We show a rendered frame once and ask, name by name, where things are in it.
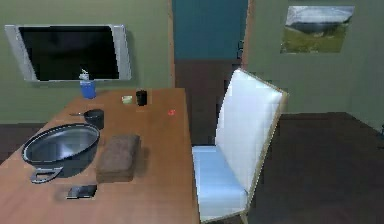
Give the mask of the brown wooden table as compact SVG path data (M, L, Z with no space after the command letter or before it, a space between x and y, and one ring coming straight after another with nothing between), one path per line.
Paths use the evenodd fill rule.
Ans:
M145 106L123 104L129 93L77 97L47 125L79 121L71 113L104 110L103 142L119 134L141 137L133 180L101 184L93 198L69 200L71 187L95 183L93 166L71 178L33 184L32 167L14 152L0 165L0 224L200 224L184 90L153 89Z

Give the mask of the black cup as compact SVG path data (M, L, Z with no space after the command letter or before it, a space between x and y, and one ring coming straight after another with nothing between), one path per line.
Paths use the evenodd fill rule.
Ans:
M136 103L138 106L145 106L147 104L148 96L146 90L138 90L136 92Z

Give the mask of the white chair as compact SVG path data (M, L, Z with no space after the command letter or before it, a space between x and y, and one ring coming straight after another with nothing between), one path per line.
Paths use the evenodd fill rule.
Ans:
M220 108L215 142L192 148L201 224L248 212L288 93L238 68Z

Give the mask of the blue spray bottle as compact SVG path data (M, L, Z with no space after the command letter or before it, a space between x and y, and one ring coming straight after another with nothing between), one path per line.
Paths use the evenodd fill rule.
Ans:
M95 83L90 79L89 73L82 69L79 75L80 89L82 95L86 99L93 99L96 97Z

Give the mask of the large grey cooking pot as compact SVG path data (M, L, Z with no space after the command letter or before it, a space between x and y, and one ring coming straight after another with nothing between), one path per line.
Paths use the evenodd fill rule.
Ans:
M22 147L21 157L34 167L33 184L68 178L84 171L93 161L100 139L91 124L71 123L44 130Z

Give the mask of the black flat phone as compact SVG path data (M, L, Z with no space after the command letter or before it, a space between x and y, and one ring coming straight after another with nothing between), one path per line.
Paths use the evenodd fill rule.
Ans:
M92 198L97 191L96 185L73 186L68 191L67 199Z

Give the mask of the silver framed television set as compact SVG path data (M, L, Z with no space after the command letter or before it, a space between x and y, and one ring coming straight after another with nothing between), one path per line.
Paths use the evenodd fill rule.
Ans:
M4 31L27 82L129 80L125 27L116 24L7 24Z

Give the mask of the framed landscape picture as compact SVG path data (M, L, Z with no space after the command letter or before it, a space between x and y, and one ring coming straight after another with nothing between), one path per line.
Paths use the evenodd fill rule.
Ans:
M280 52L339 53L354 6L289 6Z

